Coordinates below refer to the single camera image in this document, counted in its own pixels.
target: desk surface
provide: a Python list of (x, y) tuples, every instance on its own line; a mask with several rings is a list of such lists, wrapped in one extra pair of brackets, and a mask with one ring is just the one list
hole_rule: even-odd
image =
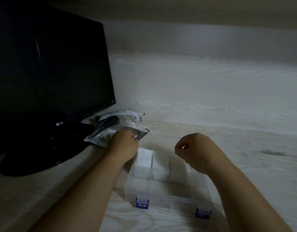
[[(173, 152), (188, 133), (210, 136), (297, 231), (297, 136), (144, 121), (151, 130), (141, 146)], [(37, 174), (13, 178), (0, 175), (0, 231), (27, 231), (103, 154), (89, 146), (79, 155)], [(158, 207), (134, 208), (124, 201), (123, 187), (131, 163), (122, 169), (100, 231), (228, 231), (222, 208), (211, 220), (196, 219)]]

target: monitor screen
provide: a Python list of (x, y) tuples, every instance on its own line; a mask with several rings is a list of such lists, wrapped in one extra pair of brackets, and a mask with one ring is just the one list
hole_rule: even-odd
[(101, 23), (0, 2), (0, 146), (114, 103)]

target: monitor stand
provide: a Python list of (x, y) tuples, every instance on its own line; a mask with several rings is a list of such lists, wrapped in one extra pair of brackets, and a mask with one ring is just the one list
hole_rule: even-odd
[(93, 130), (93, 125), (82, 123), (58, 126), (53, 132), (10, 150), (0, 162), (0, 172), (24, 176), (63, 163), (88, 147), (90, 143), (83, 139)]

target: black monitor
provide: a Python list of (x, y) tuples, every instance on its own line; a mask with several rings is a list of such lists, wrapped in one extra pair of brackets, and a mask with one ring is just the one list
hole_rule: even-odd
[(115, 104), (103, 25), (43, 5), (0, 1), (0, 163), (20, 176), (81, 152), (83, 117)]

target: blue latch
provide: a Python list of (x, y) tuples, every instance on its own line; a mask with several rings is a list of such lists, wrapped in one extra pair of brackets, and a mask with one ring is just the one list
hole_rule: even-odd
[(209, 211), (209, 212), (208, 211), (200, 211), (199, 208), (197, 208), (195, 217), (209, 220), (211, 214), (212, 214), (212, 211)]
[(142, 209), (149, 209), (149, 200), (135, 199), (135, 207)]

